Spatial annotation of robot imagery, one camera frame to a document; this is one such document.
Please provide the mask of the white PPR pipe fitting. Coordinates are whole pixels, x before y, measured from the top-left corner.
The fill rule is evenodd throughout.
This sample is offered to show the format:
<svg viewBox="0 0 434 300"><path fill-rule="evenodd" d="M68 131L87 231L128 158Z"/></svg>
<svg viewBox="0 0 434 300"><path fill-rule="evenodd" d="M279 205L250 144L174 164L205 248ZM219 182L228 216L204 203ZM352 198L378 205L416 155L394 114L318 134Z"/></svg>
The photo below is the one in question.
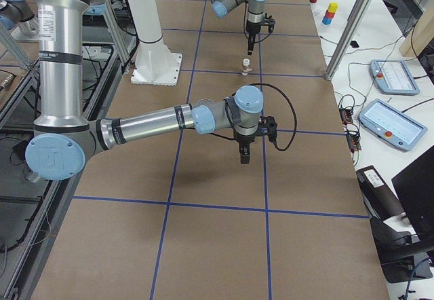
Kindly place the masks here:
<svg viewBox="0 0 434 300"><path fill-rule="evenodd" d="M252 70L253 70L253 68L250 66L250 59L244 58L243 62L242 62L241 74L243 76L247 76L249 73L252 72Z"/></svg>

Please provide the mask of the yellow red blue blocks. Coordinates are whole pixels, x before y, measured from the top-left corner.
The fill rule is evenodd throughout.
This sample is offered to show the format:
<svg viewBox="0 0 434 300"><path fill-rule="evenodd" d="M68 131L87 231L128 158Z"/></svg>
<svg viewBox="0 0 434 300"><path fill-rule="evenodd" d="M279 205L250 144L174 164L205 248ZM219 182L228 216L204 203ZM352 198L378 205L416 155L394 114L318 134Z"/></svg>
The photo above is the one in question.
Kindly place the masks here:
<svg viewBox="0 0 434 300"><path fill-rule="evenodd" d="M327 10L325 11L325 14L322 18L322 24L324 25L330 25L336 15L338 9L338 4L337 2L331 2L328 5Z"/></svg>

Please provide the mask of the brown paper table mat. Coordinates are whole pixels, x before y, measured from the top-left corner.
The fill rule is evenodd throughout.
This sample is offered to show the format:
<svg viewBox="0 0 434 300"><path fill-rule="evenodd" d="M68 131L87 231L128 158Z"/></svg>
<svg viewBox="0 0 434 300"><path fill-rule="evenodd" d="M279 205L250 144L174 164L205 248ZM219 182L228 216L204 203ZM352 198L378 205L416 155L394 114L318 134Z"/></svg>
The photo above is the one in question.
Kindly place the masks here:
<svg viewBox="0 0 434 300"><path fill-rule="evenodd" d="M387 299L308 0L267 0L275 32L246 53L243 8L157 0L184 58L173 87L124 77L108 111L129 117L264 83L279 125L239 162L228 132L171 132L92 158L34 299Z"/></svg>

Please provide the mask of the orange circuit board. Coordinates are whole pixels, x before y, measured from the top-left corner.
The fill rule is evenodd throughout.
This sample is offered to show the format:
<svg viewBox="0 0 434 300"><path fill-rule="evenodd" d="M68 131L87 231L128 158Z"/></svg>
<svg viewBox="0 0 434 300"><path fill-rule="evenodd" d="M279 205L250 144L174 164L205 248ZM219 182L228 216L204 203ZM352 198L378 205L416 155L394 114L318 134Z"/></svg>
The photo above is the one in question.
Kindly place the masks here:
<svg viewBox="0 0 434 300"><path fill-rule="evenodd" d="M353 111L352 110L344 109L344 108L339 108L338 110L339 110L340 118L341 118L343 124L352 124L353 123L353 118L352 118Z"/></svg>

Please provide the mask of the near teach pendant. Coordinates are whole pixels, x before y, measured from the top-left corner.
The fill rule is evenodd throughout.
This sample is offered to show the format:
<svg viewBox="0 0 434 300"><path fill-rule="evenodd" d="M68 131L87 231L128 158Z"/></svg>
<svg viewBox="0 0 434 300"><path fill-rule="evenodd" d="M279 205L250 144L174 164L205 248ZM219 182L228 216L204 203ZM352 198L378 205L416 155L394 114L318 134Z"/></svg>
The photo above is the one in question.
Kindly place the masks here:
<svg viewBox="0 0 434 300"><path fill-rule="evenodd" d="M359 122L401 151L411 151L428 128L383 100L375 99L359 113Z"/></svg>

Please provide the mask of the teach pendant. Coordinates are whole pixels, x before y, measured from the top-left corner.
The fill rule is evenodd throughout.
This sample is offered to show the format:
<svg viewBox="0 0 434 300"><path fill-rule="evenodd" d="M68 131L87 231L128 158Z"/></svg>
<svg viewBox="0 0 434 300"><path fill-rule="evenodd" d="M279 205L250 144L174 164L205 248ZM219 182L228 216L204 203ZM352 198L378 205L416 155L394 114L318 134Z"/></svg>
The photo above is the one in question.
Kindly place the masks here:
<svg viewBox="0 0 434 300"><path fill-rule="evenodd" d="M383 100L375 99L359 113L359 122L401 151L411 151L428 128Z"/></svg>
<svg viewBox="0 0 434 300"><path fill-rule="evenodd" d="M420 94L420 89L403 60L372 60L370 73L374 85L383 94L404 96Z"/></svg>

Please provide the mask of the far teach pendant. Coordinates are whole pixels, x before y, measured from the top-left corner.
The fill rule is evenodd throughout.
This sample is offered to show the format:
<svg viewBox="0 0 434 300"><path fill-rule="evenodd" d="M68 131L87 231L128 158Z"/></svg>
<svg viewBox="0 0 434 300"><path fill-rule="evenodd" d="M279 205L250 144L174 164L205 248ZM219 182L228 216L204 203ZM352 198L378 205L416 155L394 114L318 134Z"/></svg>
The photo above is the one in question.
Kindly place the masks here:
<svg viewBox="0 0 434 300"><path fill-rule="evenodd" d="M374 85L383 94L404 96L420 94L420 89L403 60L372 60L370 73Z"/></svg>

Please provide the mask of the black cardboard box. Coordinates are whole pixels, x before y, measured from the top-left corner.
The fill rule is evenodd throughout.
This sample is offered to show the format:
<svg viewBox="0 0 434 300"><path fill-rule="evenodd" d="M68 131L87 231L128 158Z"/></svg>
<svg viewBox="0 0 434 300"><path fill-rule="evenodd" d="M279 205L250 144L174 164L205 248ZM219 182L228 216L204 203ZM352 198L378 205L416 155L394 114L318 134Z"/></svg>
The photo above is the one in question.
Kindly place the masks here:
<svg viewBox="0 0 434 300"><path fill-rule="evenodd" d="M374 216L386 220L404 212L398 198L375 167L367 166L358 169L356 176L368 209Z"/></svg>

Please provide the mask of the black laptop monitor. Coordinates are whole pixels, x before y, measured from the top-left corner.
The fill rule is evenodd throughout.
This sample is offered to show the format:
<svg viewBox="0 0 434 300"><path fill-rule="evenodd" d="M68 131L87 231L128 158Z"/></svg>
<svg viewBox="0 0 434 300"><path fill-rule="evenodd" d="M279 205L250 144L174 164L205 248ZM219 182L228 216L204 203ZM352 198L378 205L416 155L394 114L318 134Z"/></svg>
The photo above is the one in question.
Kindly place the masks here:
<svg viewBox="0 0 434 300"><path fill-rule="evenodd" d="M433 236L433 147L394 176L392 184L416 233Z"/></svg>

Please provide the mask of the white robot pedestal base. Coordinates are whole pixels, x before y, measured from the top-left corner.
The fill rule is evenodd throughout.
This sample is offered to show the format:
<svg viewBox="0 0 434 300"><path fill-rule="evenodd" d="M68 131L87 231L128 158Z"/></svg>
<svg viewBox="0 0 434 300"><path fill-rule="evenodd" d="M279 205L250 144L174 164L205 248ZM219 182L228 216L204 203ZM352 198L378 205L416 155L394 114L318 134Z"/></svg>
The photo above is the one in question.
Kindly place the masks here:
<svg viewBox="0 0 434 300"><path fill-rule="evenodd" d="M139 40L132 83L174 86L182 54L172 53L163 41L156 0L128 0Z"/></svg>

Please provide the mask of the aluminium frame post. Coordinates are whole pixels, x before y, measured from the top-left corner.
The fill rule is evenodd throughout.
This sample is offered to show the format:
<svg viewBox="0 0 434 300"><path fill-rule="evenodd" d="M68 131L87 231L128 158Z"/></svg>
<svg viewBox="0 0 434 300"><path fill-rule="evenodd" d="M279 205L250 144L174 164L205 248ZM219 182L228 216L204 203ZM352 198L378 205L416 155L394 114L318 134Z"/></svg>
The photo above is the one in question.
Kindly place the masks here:
<svg viewBox="0 0 434 300"><path fill-rule="evenodd" d="M336 73L338 66L341 63L344 54L347 51L347 48L355 34L355 31L357 30L357 27L359 26L370 6L371 1L372 0L356 0L347 20L347 25L342 32L341 38L325 71L324 77L326 80L331 81L334 74Z"/></svg>

